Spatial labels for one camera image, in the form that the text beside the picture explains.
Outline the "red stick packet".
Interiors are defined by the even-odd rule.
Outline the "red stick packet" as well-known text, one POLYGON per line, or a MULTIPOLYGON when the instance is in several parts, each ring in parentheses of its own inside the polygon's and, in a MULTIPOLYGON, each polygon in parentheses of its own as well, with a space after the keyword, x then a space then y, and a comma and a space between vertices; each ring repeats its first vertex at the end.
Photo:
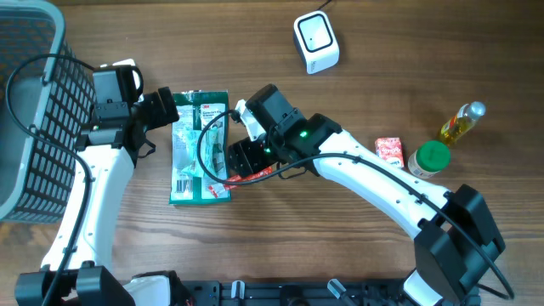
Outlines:
MULTIPOLYGON (((230 178, 227 178, 227 181, 229 182, 246 182, 254 179, 259 179, 261 177, 264 177, 268 174, 271 174, 273 172, 272 167, 266 167, 265 169, 261 170, 258 173, 250 174, 246 177, 242 177, 240 174, 236 174, 235 176, 232 176, 230 178)), ((221 184, 221 183, 214 183, 210 184, 208 187, 208 190, 212 193, 212 195, 218 199, 221 196, 225 196, 228 191, 231 189, 236 188, 236 185, 231 184, 221 184)))

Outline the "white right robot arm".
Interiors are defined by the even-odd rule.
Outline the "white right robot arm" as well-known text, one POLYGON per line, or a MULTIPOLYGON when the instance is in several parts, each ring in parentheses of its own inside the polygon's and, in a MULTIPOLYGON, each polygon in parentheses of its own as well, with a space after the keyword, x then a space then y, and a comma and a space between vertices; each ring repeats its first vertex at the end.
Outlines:
POLYGON ((505 242, 484 197, 464 184, 457 191, 424 181, 386 163, 332 119, 307 118, 269 84, 230 112, 247 137, 228 150, 243 178, 276 165, 276 175, 300 168, 338 183, 389 216, 413 240, 416 267, 402 281, 416 305, 464 303, 481 289, 505 242))

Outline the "green lid jar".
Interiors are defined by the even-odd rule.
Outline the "green lid jar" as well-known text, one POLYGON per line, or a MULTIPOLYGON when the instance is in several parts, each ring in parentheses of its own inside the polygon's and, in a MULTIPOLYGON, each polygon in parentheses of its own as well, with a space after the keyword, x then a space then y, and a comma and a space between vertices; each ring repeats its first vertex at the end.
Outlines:
POLYGON ((444 170, 451 161, 450 149, 437 140, 419 147, 408 160, 410 172, 421 179, 429 179, 444 170))

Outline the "yellow liquid bottle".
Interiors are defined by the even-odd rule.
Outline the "yellow liquid bottle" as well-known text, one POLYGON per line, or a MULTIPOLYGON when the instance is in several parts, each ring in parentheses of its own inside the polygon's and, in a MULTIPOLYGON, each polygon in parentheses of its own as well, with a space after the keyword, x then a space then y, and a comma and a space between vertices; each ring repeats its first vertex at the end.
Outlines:
POLYGON ((437 140, 451 147, 477 124, 485 112, 486 106, 480 101, 463 105, 439 130, 437 140))

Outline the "teal small packet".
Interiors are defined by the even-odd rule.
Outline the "teal small packet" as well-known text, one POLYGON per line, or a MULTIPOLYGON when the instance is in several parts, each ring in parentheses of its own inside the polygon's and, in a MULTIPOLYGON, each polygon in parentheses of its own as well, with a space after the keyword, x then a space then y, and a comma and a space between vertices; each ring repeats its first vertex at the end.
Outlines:
MULTIPOLYGON (((184 153, 186 154, 185 160, 181 163, 181 173, 189 175, 191 177, 203 178, 205 172, 203 171, 200 163, 197 160, 197 140, 201 135, 199 130, 185 129, 181 132, 181 140, 185 144, 184 153)), ((218 144, 218 130, 213 127, 208 130, 203 136, 201 142, 201 159, 206 166, 206 169, 212 174, 216 175, 215 166, 213 165, 213 148, 218 144)))

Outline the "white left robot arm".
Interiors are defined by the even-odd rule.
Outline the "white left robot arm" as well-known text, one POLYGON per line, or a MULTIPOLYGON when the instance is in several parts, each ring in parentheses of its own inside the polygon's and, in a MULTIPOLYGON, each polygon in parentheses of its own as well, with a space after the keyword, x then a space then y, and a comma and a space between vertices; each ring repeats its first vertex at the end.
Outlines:
POLYGON ((179 119, 172 93, 143 92, 136 65, 93 71, 96 102, 75 142, 76 174, 57 237, 37 272, 17 280, 20 305, 173 305, 186 293, 173 272, 111 273, 116 221, 148 131, 179 119))

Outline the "pink tissue box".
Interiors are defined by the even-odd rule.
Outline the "pink tissue box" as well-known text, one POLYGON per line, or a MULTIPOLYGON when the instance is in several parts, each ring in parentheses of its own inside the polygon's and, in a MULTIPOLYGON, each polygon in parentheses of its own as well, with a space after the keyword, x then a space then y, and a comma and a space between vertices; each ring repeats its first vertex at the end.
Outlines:
POLYGON ((379 138, 375 141, 375 149, 377 156, 388 164, 397 168, 405 166, 400 138, 379 138))

